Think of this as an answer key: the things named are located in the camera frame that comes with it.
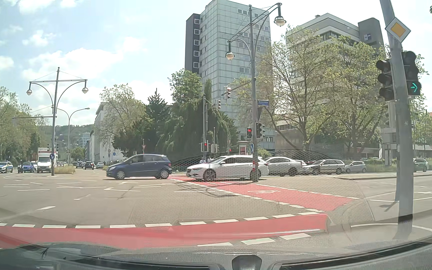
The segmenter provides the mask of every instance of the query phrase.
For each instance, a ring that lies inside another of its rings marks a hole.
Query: blue car
[[[26,172],[34,173],[35,172],[35,166],[33,165],[32,162],[23,162],[22,163],[22,172],[23,173],[26,173]]]
[[[156,154],[131,156],[123,162],[109,166],[106,170],[107,177],[118,180],[133,176],[153,176],[157,179],[166,179],[171,173],[171,161],[168,157]]]

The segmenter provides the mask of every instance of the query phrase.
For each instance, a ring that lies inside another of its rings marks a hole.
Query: sky
[[[184,67],[186,19],[201,13],[210,0],[0,0],[0,86],[16,92],[34,114],[51,115],[51,98],[43,88],[29,81],[87,79],[88,93],[78,83],[64,92],[58,108],[76,112],[72,125],[94,123],[99,93],[104,87],[128,83],[137,99],[147,103],[155,90],[171,103],[168,77]],[[268,0],[237,0],[264,8]],[[330,13],[354,25],[374,17],[381,23],[387,43],[384,19],[378,0],[280,0],[281,11],[291,26]],[[394,14],[411,33],[403,49],[421,54],[429,75],[423,76],[422,92],[432,111],[432,15],[431,0],[393,0]],[[271,14],[271,21],[277,15]],[[271,25],[272,40],[285,27]],[[54,85],[44,84],[54,95]],[[58,96],[69,86],[58,85]],[[68,116],[58,113],[57,125],[67,125]]]

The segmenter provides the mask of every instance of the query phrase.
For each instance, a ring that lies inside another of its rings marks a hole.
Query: police car
[[[0,173],[12,173],[13,165],[11,162],[5,160],[0,162]]]

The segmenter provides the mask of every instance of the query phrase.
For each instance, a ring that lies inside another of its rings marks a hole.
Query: green arrow signal
[[[412,85],[411,89],[413,89],[413,93],[416,93],[418,91],[418,86],[415,83],[412,83]]]

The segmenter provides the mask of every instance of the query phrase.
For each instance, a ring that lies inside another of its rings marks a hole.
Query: weeping willow tree
[[[201,156],[203,141],[203,93],[208,102],[208,134],[210,143],[219,145],[219,152],[228,148],[228,137],[236,142],[234,122],[212,105],[212,83],[201,83],[197,73],[181,69],[169,78],[171,86],[171,118],[164,124],[164,132],[156,149],[174,161]]]

